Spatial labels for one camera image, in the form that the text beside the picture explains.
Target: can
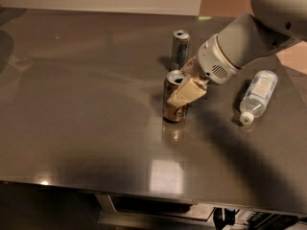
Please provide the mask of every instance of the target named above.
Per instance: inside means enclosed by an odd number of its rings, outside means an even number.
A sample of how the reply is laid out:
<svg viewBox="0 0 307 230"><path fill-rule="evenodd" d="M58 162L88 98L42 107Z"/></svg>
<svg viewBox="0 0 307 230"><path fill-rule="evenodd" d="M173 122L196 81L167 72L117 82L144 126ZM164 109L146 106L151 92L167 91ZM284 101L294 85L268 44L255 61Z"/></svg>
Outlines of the can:
<svg viewBox="0 0 307 230"><path fill-rule="evenodd" d="M180 70L189 57L191 35L184 30L178 30L173 33L173 48L171 71Z"/></svg>
<svg viewBox="0 0 307 230"><path fill-rule="evenodd" d="M166 120L171 122L180 122L185 119L188 111L188 104L179 108L167 103L167 100L178 89L181 82L184 80L185 75L179 71L174 70L166 76L164 81L164 93L163 93L163 116Z"/></svg>

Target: ventilation grille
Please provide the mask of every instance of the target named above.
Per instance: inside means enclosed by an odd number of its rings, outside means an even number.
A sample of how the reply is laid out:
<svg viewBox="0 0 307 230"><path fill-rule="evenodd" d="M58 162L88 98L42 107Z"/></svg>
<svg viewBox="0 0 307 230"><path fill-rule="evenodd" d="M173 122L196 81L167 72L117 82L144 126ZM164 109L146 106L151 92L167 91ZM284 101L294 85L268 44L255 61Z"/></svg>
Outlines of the ventilation grille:
<svg viewBox="0 0 307 230"><path fill-rule="evenodd" d="M226 79L228 77L228 73L226 70L220 66L220 65L214 65L212 67L212 72L215 76L217 76L219 79Z"/></svg>

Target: robotic arm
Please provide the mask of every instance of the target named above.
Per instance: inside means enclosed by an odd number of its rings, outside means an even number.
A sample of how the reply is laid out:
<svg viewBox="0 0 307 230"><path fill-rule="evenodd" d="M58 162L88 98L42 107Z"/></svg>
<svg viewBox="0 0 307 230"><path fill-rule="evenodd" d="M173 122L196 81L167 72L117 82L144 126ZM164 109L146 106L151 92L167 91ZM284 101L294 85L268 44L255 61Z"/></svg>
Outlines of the robotic arm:
<svg viewBox="0 0 307 230"><path fill-rule="evenodd" d="M243 13L200 46L168 103L188 104L206 93L208 83L224 84L258 58L307 40L307 0L251 0L251 7L254 15Z"/></svg>

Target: can top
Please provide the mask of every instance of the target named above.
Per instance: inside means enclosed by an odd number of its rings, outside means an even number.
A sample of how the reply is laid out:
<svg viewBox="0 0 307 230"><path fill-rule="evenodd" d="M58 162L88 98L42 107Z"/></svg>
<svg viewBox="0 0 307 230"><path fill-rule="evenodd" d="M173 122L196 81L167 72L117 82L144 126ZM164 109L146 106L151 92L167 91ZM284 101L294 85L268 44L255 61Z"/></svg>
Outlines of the can top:
<svg viewBox="0 0 307 230"><path fill-rule="evenodd" d="M184 30L178 30L174 32L174 37L178 39L189 39L190 33Z"/></svg>
<svg viewBox="0 0 307 230"><path fill-rule="evenodd" d="M174 70L166 76L166 79L172 84L180 85L184 77L185 76L181 71Z"/></svg>

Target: white bottle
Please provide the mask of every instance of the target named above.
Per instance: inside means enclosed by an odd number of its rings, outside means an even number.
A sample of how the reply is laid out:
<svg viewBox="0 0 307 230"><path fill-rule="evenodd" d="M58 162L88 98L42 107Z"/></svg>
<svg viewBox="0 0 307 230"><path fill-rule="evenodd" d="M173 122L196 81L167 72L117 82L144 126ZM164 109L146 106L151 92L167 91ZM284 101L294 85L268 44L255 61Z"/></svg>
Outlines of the white bottle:
<svg viewBox="0 0 307 230"><path fill-rule="evenodd" d="M254 118L264 113L277 81L278 77L274 72L265 70L256 74L240 103L242 124L250 125Z"/></svg>

